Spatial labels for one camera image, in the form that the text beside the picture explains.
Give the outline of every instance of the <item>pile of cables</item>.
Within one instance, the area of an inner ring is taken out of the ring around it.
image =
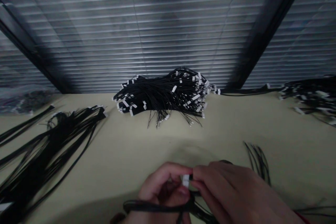
[[[150,110],[148,127],[156,114],[157,128],[173,110],[179,111],[189,125],[194,121],[201,124],[197,117],[204,118],[205,98],[213,89],[199,72],[183,67],[157,78],[136,75],[121,86],[113,97],[118,110],[131,116]]]
[[[336,127],[336,76],[287,82],[280,90],[280,100],[288,97],[299,99],[307,107],[295,107],[300,114],[318,113],[318,120]]]
[[[280,100],[297,98],[306,107],[295,107],[300,114],[312,114],[316,119],[336,127],[336,76],[286,82],[281,88],[270,88],[269,84],[258,89],[217,89],[213,93],[224,96],[252,96],[279,92]]]
[[[20,223],[38,207],[70,173],[88,148],[98,122],[106,117],[102,106],[72,113],[55,113],[47,122],[46,132],[0,159],[0,169],[3,169],[13,160],[21,158],[20,163],[0,185],[0,204],[8,205],[0,214],[0,223]],[[14,131],[12,129],[1,136],[8,137]],[[62,170],[87,137],[85,147],[77,159],[61,179],[45,192],[44,186]]]

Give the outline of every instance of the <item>fingernail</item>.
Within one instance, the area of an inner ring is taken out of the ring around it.
[[[183,194],[183,195],[188,195],[189,194],[189,191],[188,191],[188,189],[186,187],[180,187],[178,189],[178,192],[181,193],[181,194]]]

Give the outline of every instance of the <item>hand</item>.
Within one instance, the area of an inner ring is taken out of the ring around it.
[[[196,166],[197,188],[220,224],[303,224],[303,221],[249,168],[212,162]]]
[[[148,176],[141,187],[139,200],[175,207],[184,205],[190,199],[188,188],[182,185],[180,176],[192,174],[192,168],[176,163],[165,163]],[[179,213],[130,212],[124,224],[176,224]],[[190,224],[189,213],[183,214],[184,224]]]

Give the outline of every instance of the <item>wrist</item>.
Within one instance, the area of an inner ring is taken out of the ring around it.
[[[148,212],[137,212],[131,211],[127,217],[121,222],[121,224],[148,224],[149,213]]]

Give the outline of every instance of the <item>red bracelet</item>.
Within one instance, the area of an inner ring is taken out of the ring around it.
[[[303,220],[303,222],[305,224],[310,224],[310,222],[305,217],[303,217],[301,214],[299,214],[298,212],[295,212],[295,211],[294,211],[294,213],[296,213],[296,215],[299,216],[300,219]]]

